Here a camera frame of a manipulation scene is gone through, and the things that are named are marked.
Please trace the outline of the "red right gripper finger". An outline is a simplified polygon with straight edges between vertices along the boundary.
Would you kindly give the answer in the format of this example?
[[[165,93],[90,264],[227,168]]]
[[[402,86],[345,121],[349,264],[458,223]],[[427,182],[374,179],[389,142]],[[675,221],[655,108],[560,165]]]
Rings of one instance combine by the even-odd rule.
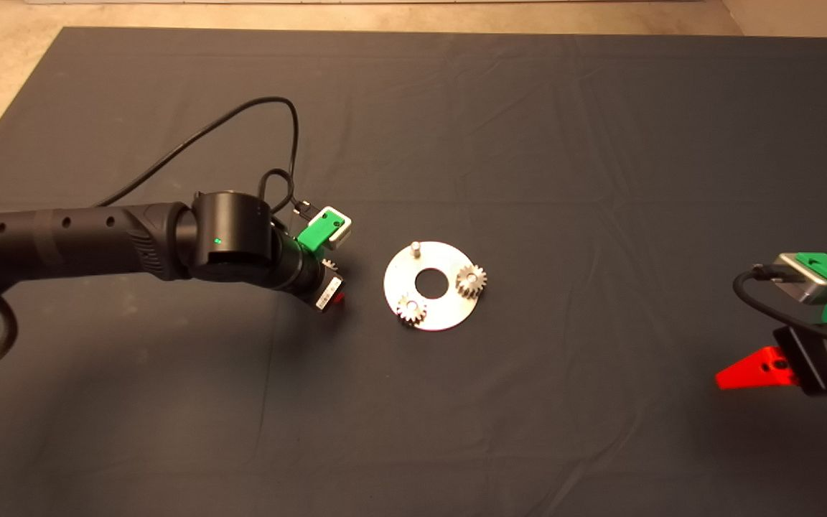
[[[762,347],[716,373],[721,390],[795,386],[795,373],[779,346]]]

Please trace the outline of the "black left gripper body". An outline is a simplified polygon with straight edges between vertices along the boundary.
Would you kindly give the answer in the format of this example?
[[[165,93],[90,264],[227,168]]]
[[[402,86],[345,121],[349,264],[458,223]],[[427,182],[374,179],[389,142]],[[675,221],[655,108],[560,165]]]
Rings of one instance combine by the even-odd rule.
[[[344,283],[337,265],[330,259],[323,258],[319,263],[317,281],[302,295],[302,301],[319,313],[325,313],[334,306],[332,297],[344,289]]]

